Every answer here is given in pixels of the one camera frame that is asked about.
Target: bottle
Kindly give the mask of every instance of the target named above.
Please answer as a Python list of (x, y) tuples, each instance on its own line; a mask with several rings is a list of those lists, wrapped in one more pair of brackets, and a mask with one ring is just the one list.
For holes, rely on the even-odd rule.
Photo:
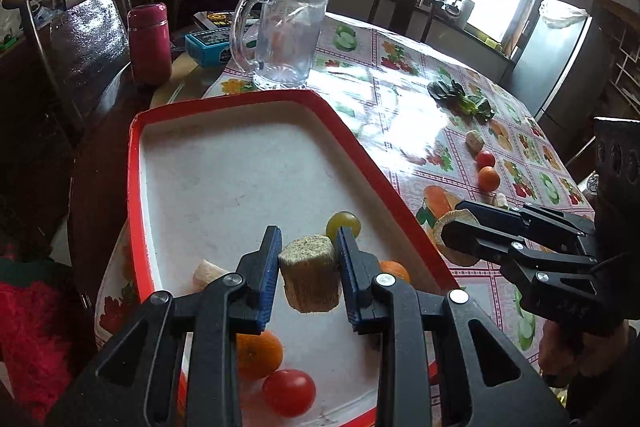
[(166, 6), (159, 2), (136, 6), (127, 16), (133, 79), (161, 86), (171, 76), (171, 42)]

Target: plastic bag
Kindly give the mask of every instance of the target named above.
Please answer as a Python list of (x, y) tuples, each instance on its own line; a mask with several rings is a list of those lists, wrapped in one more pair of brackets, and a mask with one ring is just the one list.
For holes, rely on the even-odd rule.
[(562, 1), (543, 0), (540, 16), (550, 28), (566, 28), (585, 20), (589, 14), (582, 8), (576, 8)]

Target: orange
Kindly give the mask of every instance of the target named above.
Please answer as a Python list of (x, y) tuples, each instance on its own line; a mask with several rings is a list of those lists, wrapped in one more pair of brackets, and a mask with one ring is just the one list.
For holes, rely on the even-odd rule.
[(402, 279), (405, 282), (411, 282), (409, 272), (407, 272), (406, 268), (400, 263), (396, 263), (396, 261), (380, 261), (380, 269), (384, 273), (390, 273), (391, 275), (394, 275), (395, 277), (398, 277), (398, 279)]
[(478, 187), (484, 192), (493, 192), (500, 186), (500, 174), (493, 167), (482, 167), (478, 172)]
[(245, 380), (268, 377), (282, 363), (282, 344), (271, 331), (260, 335), (236, 335), (238, 375)]

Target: black handle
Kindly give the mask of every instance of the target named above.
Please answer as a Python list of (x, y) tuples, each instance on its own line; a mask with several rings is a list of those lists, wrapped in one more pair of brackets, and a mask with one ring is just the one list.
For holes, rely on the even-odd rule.
[(245, 280), (227, 274), (209, 283), (196, 316), (186, 404), (186, 427), (241, 427), (236, 379), (236, 334), (228, 308), (242, 295)]
[(443, 425), (566, 427), (569, 417), (518, 348), (466, 292), (443, 303), (434, 332)]
[(174, 302), (166, 291), (151, 294), (60, 397), (46, 425), (172, 425), (179, 349), (170, 327)]
[(382, 334), (376, 427), (429, 426), (431, 390), (420, 303), (409, 283), (393, 279), (380, 274), (372, 284), (391, 322)]

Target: cherry tomato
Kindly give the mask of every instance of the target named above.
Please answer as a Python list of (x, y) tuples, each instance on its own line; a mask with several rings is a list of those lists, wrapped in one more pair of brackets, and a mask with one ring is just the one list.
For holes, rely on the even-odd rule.
[(482, 149), (476, 155), (476, 164), (478, 164), (478, 169), (481, 169), (482, 167), (493, 167), (495, 165), (494, 153), (486, 149)]
[(358, 237), (358, 234), (362, 229), (360, 220), (354, 214), (351, 214), (346, 210), (336, 212), (331, 216), (331, 219), (329, 219), (329, 222), (326, 224), (326, 237), (333, 241), (340, 227), (351, 227), (353, 237)]
[(274, 412), (294, 418), (311, 409), (316, 399), (316, 385), (304, 371), (281, 369), (264, 380), (262, 395)]

